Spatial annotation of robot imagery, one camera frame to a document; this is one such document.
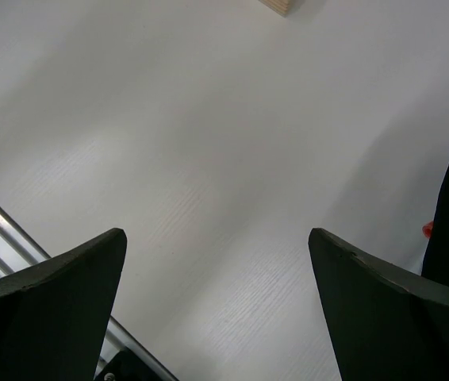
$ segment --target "white wood grain surface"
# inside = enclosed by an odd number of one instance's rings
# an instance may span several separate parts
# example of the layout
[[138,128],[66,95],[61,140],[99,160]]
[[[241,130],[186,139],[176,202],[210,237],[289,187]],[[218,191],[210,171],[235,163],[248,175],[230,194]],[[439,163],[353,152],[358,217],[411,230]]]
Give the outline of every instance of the white wood grain surface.
[[415,268],[448,158],[447,0],[0,1],[0,204],[124,228],[113,314],[181,381],[339,379],[309,231]]

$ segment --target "red object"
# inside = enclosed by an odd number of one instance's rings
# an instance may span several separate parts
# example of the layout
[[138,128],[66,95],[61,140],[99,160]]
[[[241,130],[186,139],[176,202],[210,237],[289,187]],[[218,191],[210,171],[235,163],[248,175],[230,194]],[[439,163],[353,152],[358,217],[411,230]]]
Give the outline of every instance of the red object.
[[434,226],[434,221],[431,221],[428,224],[425,224],[424,227],[422,228],[422,233],[424,233],[424,235],[427,238],[431,238],[432,226]]

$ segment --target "wooden block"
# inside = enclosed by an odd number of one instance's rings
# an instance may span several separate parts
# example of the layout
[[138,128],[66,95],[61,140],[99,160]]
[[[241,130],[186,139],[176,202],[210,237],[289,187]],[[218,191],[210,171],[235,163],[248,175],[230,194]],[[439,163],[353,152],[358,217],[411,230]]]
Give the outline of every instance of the wooden block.
[[294,0],[260,0],[266,6],[275,10],[282,16],[286,16]]

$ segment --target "white table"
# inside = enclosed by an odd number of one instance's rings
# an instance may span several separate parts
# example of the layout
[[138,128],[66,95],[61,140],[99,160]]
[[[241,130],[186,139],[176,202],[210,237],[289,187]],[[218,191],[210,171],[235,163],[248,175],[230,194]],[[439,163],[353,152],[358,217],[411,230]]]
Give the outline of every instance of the white table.
[[339,379],[309,231],[416,269],[448,159],[447,0],[0,2],[0,205],[124,228],[113,315],[181,381]]

